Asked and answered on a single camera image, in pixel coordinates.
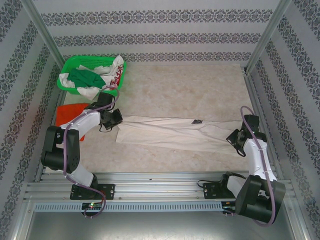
green cloth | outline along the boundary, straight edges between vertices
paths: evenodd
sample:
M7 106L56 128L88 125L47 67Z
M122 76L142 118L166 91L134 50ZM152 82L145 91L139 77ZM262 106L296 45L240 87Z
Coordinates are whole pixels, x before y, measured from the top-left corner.
M106 85L100 75L89 70L78 70L73 68L69 72L67 79L74 82L76 88L97 87L102 89L102 87Z

white cloth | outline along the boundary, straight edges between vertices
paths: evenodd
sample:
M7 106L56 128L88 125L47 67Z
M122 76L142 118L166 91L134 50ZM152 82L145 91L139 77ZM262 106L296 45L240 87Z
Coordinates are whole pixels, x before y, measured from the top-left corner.
M124 64L124 60L119 55L113 60L113 63L111 66L98 66L95 69L91 70L85 66L80 65L77 69L89 70L91 72L99 74L102 80L105 82L105 85L102 87L104 88L106 86L111 86L111 81L114 80L114 78L117 76L118 67L122 66L123 64ZM61 85L66 88L75 88L75 83L73 81L68 80L68 76L69 76L69 73L61 73L59 75L59 80L61 82ZM82 96L92 101L101 89L95 86L91 86L91 87L77 87L77 90Z
M123 122L118 125L116 142L238 157L226 138L241 127L241 121L203 121L191 124L193 121L187 118L123 117Z

white pants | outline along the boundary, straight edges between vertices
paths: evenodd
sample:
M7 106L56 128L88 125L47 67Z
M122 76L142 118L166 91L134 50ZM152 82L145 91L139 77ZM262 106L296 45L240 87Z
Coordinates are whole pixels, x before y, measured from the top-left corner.
M123 122L118 125L116 142L238 157L226 138L241 127L241 121L203 121L191 124L193 121L187 118L123 117Z

striped wall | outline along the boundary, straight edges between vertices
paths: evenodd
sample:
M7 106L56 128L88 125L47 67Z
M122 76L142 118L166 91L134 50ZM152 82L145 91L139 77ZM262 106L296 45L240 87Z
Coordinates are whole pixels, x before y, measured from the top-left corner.
M0 239L11 233L39 166L60 72L19 0L0 0Z
M320 239L319 6L319 0L293 0L251 73L312 239Z
M248 62L279 0L34 0L65 58L139 65Z

green basket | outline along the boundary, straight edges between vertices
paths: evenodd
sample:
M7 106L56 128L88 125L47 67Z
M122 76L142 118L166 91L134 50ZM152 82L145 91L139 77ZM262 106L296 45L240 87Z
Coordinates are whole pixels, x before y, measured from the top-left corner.
M78 68L80 65L85 66L88 69L93 70L96 67L104 66L109 67L114 62L115 57L108 57L108 56L73 56L70 57L61 70L62 74L69 73L71 69ZM121 89L122 84L124 82L125 71L127 68L127 63L123 63L123 72L119 81L118 90ZM64 87L61 85L60 79L56 81L58 88L63 91L68 91L71 94L80 94L76 87ZM117 96L117 90L104 90L104 93L111 94L113 96Z

